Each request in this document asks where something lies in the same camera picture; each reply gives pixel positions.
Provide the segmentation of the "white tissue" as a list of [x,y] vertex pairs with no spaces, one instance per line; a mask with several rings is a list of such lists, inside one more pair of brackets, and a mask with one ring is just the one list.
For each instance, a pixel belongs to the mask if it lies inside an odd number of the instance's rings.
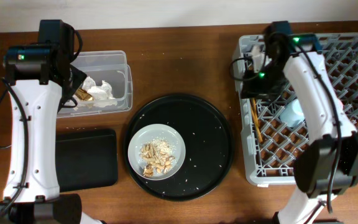
[[92,95],[93,101],[81,101],[74,95],[74,99],[78,102],[74,107],[75,111],[80,107],[104,108],[117,105],[117,99],[112,95],[112,86],[104,80],[100,86],[97,86],[96,82],[91,77],[87,77],[80,88]]

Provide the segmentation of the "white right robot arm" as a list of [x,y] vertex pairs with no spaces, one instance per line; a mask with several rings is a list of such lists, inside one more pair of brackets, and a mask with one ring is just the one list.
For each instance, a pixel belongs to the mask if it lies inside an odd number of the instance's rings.
[[315,34],[294,34],[287,21],[264,30],[265,51],[255,49],[239,79],[242,99],[268,99],[288,80],[305,116],[309,148],[295,160],[296,189],[273,223],[313,223],[323,208],[358,184],[358,132],[329,81]]

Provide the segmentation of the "wooden chopstick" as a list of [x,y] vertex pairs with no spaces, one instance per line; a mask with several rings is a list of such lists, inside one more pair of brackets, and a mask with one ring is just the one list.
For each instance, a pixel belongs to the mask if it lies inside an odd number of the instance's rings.
[[258,117],[257,117],[256,101],[255,101],[254,98],[252,98],[252,99],[250,100],[250,102],[251,102],[251,107],[252,107],[252,117],[253,117],[253,120],[254,120],[255,125],[258,126],[258,125],[259,125],[259,119],[258,119]]
[[259,129],[259,119],[257,117],[257,107],[256,107],[256,101],[254,98],[252,98],[250,100],[251,102],[251,107],[252,107],[252,117],[253,117],[253,120],[254,120],[254,125],[255,125],[255,130],[257,132],[257,137],[258,137],[258,140],[259,140],[259,143],[262,143],[263,142],[263,138],[262,138],[262,135],[261,135],[261,132],[260,132],[260,129]]

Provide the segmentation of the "gold snack wrapper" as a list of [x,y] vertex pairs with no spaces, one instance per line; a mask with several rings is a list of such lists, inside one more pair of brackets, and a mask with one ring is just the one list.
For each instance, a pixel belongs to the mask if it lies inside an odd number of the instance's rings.
[[93,96],[82,88],[75,91],[75,96],[81,101],[93,101]]

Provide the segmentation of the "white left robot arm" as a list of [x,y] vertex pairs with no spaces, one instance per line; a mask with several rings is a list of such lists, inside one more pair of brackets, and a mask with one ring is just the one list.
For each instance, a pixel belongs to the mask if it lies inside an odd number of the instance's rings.
[[0,223],[94,223],[79,195],[61,194],[55,167],[57,114],[86,79],[73,66],[82,45],[71,25],[42,20],[36,43],[4,56],[12,141]]

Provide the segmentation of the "blue cup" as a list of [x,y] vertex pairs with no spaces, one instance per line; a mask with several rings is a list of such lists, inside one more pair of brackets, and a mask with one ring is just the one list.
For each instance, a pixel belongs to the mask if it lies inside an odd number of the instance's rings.
[[298,99],[291,101],[279,116],[280,120],[287,123],[287,126],[294,128],[305,120],[300,102]]

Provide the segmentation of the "peanut shells and rice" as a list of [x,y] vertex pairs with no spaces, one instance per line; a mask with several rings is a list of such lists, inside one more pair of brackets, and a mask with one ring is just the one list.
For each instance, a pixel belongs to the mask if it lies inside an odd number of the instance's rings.
[[140,150],[140,157],[146,163],[143,167],[144,177],[166,174],[172,169],[173,148],[164,139],[153,139],[145,143]]

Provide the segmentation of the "grey plate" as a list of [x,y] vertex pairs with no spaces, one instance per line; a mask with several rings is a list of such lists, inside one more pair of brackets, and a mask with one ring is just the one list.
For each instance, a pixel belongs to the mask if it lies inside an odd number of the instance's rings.
[[[153,139],[164,139],[168,141],[173,148],[173,156],[175,157],[175,160],[172,162],[172,169],[166,174],[155,174],[153,177],[144,177],[142,174],[143,167],[146,163],[140,157],[140,150],[145,143]],[[137,175],[144,177],[147,180],[164,180],[173,176],[183,165],[185,156],[186,146],[182,136],[178,131],[165,124],[151,124],[140,129],[132,137],[127,152],[127,157],[132,170],[135,171]]]

